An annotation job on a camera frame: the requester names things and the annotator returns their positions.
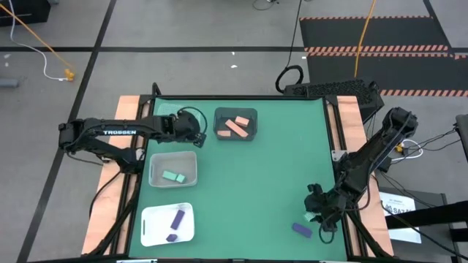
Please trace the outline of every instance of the teal block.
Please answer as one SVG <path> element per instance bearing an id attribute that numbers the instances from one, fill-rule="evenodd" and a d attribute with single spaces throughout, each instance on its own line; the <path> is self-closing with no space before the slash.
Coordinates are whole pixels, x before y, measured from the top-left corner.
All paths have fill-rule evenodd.
<path id="1" fill-rule="evenodd" d="M 179 183 L 184 183 L 185 181 L 185 176 L 183 175 L 177 175 L 177 179 L 175 179 L 176 181 L 178 181 Z"/>
<path id="2" fill-rule="evenodd" d="M 163 178 L 166 178 L 168 180 L 176 180 L 177 178 L 177 174 L 173 173 L 173 172 L 169 172 L 169 171 L 164 171 L 162 173 L 162 177 Z"/>

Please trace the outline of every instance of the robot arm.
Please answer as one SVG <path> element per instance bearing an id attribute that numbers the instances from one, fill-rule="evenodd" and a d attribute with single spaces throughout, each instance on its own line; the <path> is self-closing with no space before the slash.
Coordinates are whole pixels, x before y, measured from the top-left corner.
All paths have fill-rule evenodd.
<path id="1" fill-rule="evenodd" d="M 115 160 L 122 172 L 126 173 L 141 172 L 143 168 L 143 162 L 137 160 L 135 150 L 117 148 L 98 140 L 98 136 L 140 135 L 158 143 L 192 142 L 199 148 L 206 138 L 206 129 L 200 132 L 196 117 L 182 109 L 177 115 L 155 115 L 134 121 L 77 119 L 60 124 L 58 130 L 58 146 L 66 153 L 75 154 L 79 150 L 86 150 L 100 158 Z"/>
<path id="2" fill-rule="evenodd" d="M 306 211 L 319 214 L 312 219 L 326 232 L 336 231 L 336 222 L 354 208 L 369 184 L 371 173 L 403 139 L 411 137 L 417 118 L 400 107 L 390 110 L 382 128 L 357 152 L 344 154 L 334 162 L 336 184 L 323 193 L 319 184 L 308 185 L 310 195 L 304 200 Z"/>

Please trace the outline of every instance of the wooden table frame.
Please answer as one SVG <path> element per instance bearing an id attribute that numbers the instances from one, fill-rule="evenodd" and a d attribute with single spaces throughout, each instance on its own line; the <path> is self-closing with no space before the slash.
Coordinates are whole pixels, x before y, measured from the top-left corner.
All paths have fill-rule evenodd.
<path id="1" fill-rule="evenodd" d="M 230 96 L 231 99 L 241 99 L 242 97 L 245 96 Z M 150 98 L 151 96 L 149 95 L 121 96 L 118 101 L 115 119 L 135 119 L 138 115 L 139 118 L 141 118 L 146 116 L 149 112 L 152 113 L 154 105 L 145 103 Z M 189 98 L 190 96 L 179 97 L 179 99 Z M 326 111 L 325 116 L 328 115 L 328 125 L 331 131 L 329 137 L 333 140 L 335 150 L 342 150 L 342 146 L 346 145 L 348 151 L 356 151 L 367 140 L 357 99 L 354 96 L 338 96 L 337 101 L 338 105 L 336 106 L 332 104 L 326 106 L 328 111 Z M 131 136 L 110 137 L 109 143 L 120 148 L 129 147 L 130 145 L 134 148 L 139 148 L 145 145 L 141 137 L 136 138 Z M 117 173 L 118 169 L 117 164 L 113 162 L 106 164 L 102 168 L 97 189 L 108 182 L 108 180 Z M 121 175 L 96 199 L 83 244 L 83 254 L 95 249 L 102 238 L 107 234 L 109 228 L 115 222 L 116 216 L 124 209 L 124 205 L 131 197 L 136 182 L 136 175 Z M 379 190 L 375 180 L 371 180 L 369 189 L 371 202 L 366 209 L 360 211 L 361 221 L 380 246 L 387 253 L 393 255 L 390 236 L 385 223 L 385 216 L 380 206 Z M 364 194 L 359 205 L 362 207 L 366 204 L 366 201 L 367 194 Z M 106 254 L 123 254 L 128 251 L 129 244 L 127 244 L 127 240 L 131 235 L 129 225 L 131 225 L 130 222 L 134 217 L 134 213 L 127 217 L 121 227 L 118 239 L 114 239 L 111 247 L 106 250 Z M 349 233 L 348 235 L 345 233 L 345 239 L 348 239 L 347 242 L 349 244 L 347 255 L 373 256 L 369 248 L 363 248 L 363 241 L 360 239 L 360 235 L 356 232 L 351 220 L 349 218 L 343 220 L 343 225 L 345 225 L 345 229 L 348 229 Z"/>

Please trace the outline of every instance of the black metal frame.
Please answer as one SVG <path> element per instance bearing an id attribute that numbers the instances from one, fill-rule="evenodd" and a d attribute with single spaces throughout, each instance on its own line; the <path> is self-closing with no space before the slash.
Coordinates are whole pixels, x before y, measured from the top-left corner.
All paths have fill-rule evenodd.
<path id="1" fill-rule="evenodd" d="M 344 139 L 344 132 L 343 132 L 343 127 L 341 124 L 341 116 L 339 114 L 339 109 L 338 105 L 336 103 L 336 97 L 334 99 L 332 98 L 327 98 L 324 96 L 317 96 L 317 97 L 297 97 L 297 96 L 238 96 L 238 95 L 203 95 L 203 96 L 197 96 L 197 95 L 159 95 L 159 94 L 153 94 L 153 95 L 140 95 L 140 100 L 139 100 L 139 105 L 137 109 L 137 116 L 136 118 L 141 118 L 143 114 L 143 108 L 145 107 L 145 104 L 149 102 L 149 113 L 152 114 L 154 111 L 154 99 L 186 99 L 186 100 L 298 100 L 298 101 L 304 101 L 304 100 L 317 100 L 321 99 L 323 102 L 323 110 L 324 110 L 324 115 L 325 115 L 325 126 L 327 129 L 327 134 L 328 134 L 328 140 L 330 144 L 330 150 L 334 150 L 334 143 L 333 143 L 333 136 L 332 136 L 332 131 L 331 131 L 331 125 L 330 125 L 330 119 L 328 115 L 328 107 L 327 107 L 327 101 L 332 105 L 333 107 L 333 112 L 334 112 L 334 117 L 335 117 L 335 122 L 336 122 L 336 130 L 338 133 L 338 138 L 339 138 L 339 144 L 341 150 L 346 150 L 346 142 Z M 133 148 L 136 148 L 137 144 L 137 137 L 134 136 L 132 138 L 131 146 Z M 146 152 L 148 148 L 148 140 L 143 141 L 143 148 Z M 140 195 L 140 185 L 142 181 L 142 176 L 143 173 L 136 175 L 136 181 L 135 181 L 135 188 L 134 191 L 137 193 L 137 197 Z M 125 175 L 124 178 L 124 184 L 120 196 L 120 202 L 119 202 L 119 207 L 118 207 L 118 212 L 117 216 L 121 215 L 125 204 L 127 202 L 127 194 L 129 193 L 129 186 L 130 186 L 130 178 L 131 175 Z M 135 209 L 130 213 L 130 220 L 129 220 L 129 228 L 127 231 L 127 237 L 126 237 L 126 245 L 125 245 L 125 250 L 123 254 L 116 254 L 116 249 L 118 247 L 118 240 L 120 238 L 120 231 L 117 233 L 117 235 L 113 238 L 113 241 L 110 245 L 110 255 L 108 256 L 90 256 L 90 257 L 81 257 L 81 258 L 74 258 L 74 259 L 56 259 L 56 260 L 46 260 L 46 261 L 41 261 L 41 263 L 64 263 L 64 262 L 115 262 L 116 260 L 123 260 L 123 259 L 130 259 L 128 257 L 128 252 L 129 252 L 129 244 L 131 243 L 132 239 L 132 232 L 133 232 L 133 225 L 135 222 L 135 217 L 136 217 L 136 207 L 137 207 L 137 202 L 135 204 Z M 356 256 L 353 255 L 352 253 L 352 246 L 351 246 L 351 239 L 350 239 L 350 232 L 349 232 L 349 226 L 347 223 L 347 220 L 343 218 L 342 222 L 342 227 L 343 227 L 343 235 L 344 235 L 344 247 L 346 251 L 346 255 L 348 260 L 351 259 L 357 259 Z M 364 257 L 360 257 L 363 259 L 371 259 L 371 258 L 366 258 L 367 257 L 367 250 L 365 243 L 363 241 L 363 238 L 361 234 L 358 233 L 358 240 L 359 240 L 359 246 L 361 250 L 361 255 L 364 255 Z M 212 262 L 213 260 L 209 259 L 158 259 L 158 262 Z M 226 259 L 226 262 L 234 262 L 234 259 Z M 265 262 L 263 260 L 247 260 L 248 262 Z M 285 261 L 279 261 L 279 260 L 268 260 L 268 262 L 285 262 Z M 317 260 L 310 260 L 310 261 L 301 261 L 301 262 L 319 262 Z"/>

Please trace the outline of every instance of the black stand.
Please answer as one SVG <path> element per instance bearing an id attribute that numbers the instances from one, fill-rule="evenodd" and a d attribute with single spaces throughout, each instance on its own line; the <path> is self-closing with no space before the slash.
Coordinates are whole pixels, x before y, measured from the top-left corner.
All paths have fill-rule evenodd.
<path id="1" fill-rule="evenodd" d="M 468 224 L 468 201 L 400 213 L 398 217 L 415 227 L 456 222 L 467 222 Z M 393 216 L 386 216 L 385 220 L 389 229 L 407 228 L 405 224 Z M 468 228 L 451 229 L 450 236 L 454 242 L 468 242 Z"/>

